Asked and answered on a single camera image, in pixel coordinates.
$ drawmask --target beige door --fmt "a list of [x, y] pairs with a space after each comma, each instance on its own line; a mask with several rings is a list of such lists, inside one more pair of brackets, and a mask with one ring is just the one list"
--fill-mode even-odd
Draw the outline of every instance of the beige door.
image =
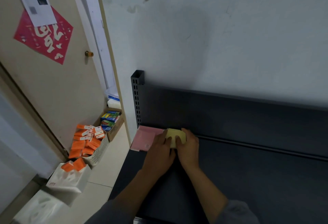
[[85, 60], [89, 47], [75, 0], [49, 1], [73, 26], [64, 64], [14, 40], [24, 9], [20, 0], [0, 0], [0, 62], [69, 150], [76, 124], [94, 123], [105, 107], [105, 96], [92, 59]]

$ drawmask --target person's right hand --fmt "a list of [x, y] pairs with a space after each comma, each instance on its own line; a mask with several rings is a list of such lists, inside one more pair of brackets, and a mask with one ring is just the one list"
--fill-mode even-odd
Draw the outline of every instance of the person's right hand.
[[199, 139], [190, 131], [185, 128], [181, 129], [186, 133], [187, 141], [182, 144], [179, 136], [175, 137], [176, 149], [178, 157], [183, 169], [188, 173], [191, 170], [198, 169], [198, 149]]

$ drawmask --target qr code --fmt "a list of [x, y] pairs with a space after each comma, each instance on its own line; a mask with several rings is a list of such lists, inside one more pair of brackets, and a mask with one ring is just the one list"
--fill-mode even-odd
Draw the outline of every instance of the qr code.
[[38, 13], [36, 12], [35, 7], [29, 7], [29, 8], [30, 8], [31, 14], [38, 14]]

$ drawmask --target tile floor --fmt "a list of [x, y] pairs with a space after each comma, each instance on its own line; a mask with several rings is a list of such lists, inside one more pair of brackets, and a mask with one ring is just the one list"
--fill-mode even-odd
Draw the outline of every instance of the tile floor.
[[112, 191], [128, 151], [128, 136], [123, 124], [99, 164], [92, 169], [83, 193], [78, 194], [68, 211], [59, 215], [56, 222], [83, 224], [99, 210]]

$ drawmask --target sleeve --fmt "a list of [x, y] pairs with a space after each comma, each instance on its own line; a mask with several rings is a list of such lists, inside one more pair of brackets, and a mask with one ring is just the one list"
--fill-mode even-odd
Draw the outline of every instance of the sleeve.
[[215, 224], [259, 224], [258, 218], [242, 201], [229, 200]]
[[132, 224], [133, 216], [125, 213], [123, 209], [120, 209], [113, 204], [113, 200], [106, 202], [101, 209], [93, 214], [85, 224], [109, 224], [109, 223], [120, 223], [120, 224]]

